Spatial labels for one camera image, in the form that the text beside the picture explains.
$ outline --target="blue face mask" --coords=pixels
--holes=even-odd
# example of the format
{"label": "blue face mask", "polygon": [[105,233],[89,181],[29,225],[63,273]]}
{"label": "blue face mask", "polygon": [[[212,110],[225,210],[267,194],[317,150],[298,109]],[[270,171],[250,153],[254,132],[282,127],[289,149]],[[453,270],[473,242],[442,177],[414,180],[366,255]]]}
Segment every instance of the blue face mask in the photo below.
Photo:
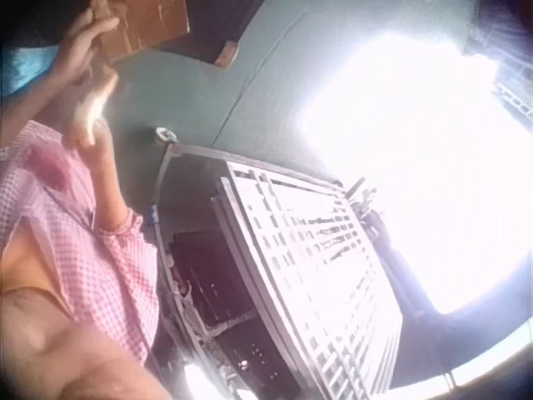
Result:
{"label": "blue face mask", "polygon": [[23,92],[27,85],[46,72],[57,55],[57,46],[4,48],[2,50],[2,98]]}

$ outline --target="fingers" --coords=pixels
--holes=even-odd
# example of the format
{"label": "fingers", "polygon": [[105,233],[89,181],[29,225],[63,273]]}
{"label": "fingers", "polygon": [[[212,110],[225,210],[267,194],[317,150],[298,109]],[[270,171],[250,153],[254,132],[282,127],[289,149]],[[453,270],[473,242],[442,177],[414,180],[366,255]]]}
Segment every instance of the fingers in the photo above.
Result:
{"label": "fingers", "polygon": [[98,82],[95,92],[106,102],[112,95],[118,82],[118,73],[107,65],[102,66],[102,79]]}
{"label": "fingers", "polygon": [[94,146],[93,121],[78,120],[74,121],[69,130],[68,138],[63,139],[63,146],[70,149],[83,149]]}
{"label": "fingers", "polygon": [[120,19],[117,17],[96,21],[81,33],[81,39],[84,41],[92,42],[92,40],[96,36],[105,32],[109,32],[116,28],[119,22]]}
{"label": "fingers", "polygon": [[87,86],[87,84],[91,81],[91,79],[92,79],[92,68],[90,65],[87,65],[85,69],[83,70],[82,75],[80,75],[78,79],[72,81],[72,85],[77,86],[79,88],[83,88]]}
{"label": "fingers", "polygon": [[83,29],[92,23],[93,18],[94,16],[91,8],[88,8],[82,12],[77,16],[72,26],[68,29],[67,36],[72,37],[78,35],[81,31],[83,31]]}
{"label": "fingers", "polygon": [[92,130],[95,133],[108,133],[111,129],[109,128],[107,121],[103,117],[98,117],[94,120]]}
{"label": "fingers", "polygon": [[94,58],[95,53],[96,52],[94,48],[90,47],[89,50],[87,51],[87,54],[85,55],[85,58],[83,59],[83,67],[82,67],[83,71],[89,70],[90,73],[92,72],[90,67],[91,67],[91,62],[92,62],[92,59]]}

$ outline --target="skin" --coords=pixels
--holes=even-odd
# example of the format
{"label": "skin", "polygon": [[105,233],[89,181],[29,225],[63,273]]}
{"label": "skin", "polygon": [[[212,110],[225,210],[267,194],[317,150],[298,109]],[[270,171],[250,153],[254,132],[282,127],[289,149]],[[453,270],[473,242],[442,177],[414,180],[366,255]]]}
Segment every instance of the skin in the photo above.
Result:
{"label": "skin", "polygon": [[[92,41],[116,27],[113,19],[94,22],[90,10],[72,25],[48,75],[2,108],[0,145],[7,146],[92,60]],[[116,77],[104,73],[96,90],[112,90]],[[127,218],[118,185],[112,135],[106,123],[92,126],[94,142],[80,140],[87,125],[74,118],[65,145],[78,151],[89,169],[97,203],[97,224],[108,231]],[[22,398],[170,399],[165,389],[136,360],[91,326],[74,323],[44,292],[19,289],[1,297],[2,373]]]}

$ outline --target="person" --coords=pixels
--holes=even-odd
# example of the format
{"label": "person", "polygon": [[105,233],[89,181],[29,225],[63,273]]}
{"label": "person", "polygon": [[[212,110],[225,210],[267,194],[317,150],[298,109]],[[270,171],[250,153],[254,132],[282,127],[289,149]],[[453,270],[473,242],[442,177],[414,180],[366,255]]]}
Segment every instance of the person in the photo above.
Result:
{"label": "person", "polygon": [[[170,398],[143,367],[158,322],[157,254],[121,195],[109,126],[72,118],[62,136],[33,121],[79,84],[94,39],[117,23],[84,12],[51,69],[2,105],[0,361],[20,398]],[[108,96],[117,77],[104,71],[96,84]],[[79,140],[90,129],[94,140]]]}

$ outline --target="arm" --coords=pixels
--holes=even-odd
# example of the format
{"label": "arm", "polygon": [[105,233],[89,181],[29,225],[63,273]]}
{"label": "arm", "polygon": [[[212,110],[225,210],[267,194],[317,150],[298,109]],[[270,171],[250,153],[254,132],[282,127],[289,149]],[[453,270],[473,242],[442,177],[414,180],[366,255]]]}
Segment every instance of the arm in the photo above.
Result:
{"label": "arm", "polygon": [[91,171],[94,197],[96,198],[96,224],[108,232],[115,232],[123,225],[129,215],[124,197],[118,184],[115,162]]}
{"label": "arm", "polygon": [[15,398],[171,399],[130,353],[94,326],[68,319],[40,292],[4,295],[0,319],[2,378]]}
{"label": "arm", "polygon": [[93,22],[92,10],[83,12],[69,29],[59,46],[56,60],[44,79],[27,93],[2,107],[0,147],[6,147],[71,81],[79,78],[92,60],[92,41],[101,33],[116,27],[118,19]]}
{"label": "arm", "polygon": [[28,121],[62,91],[65,84],[65,80],[58,75],[48,73],[26,93],[16,96],[7,106],[2,107],[0,148],[8,146]]}

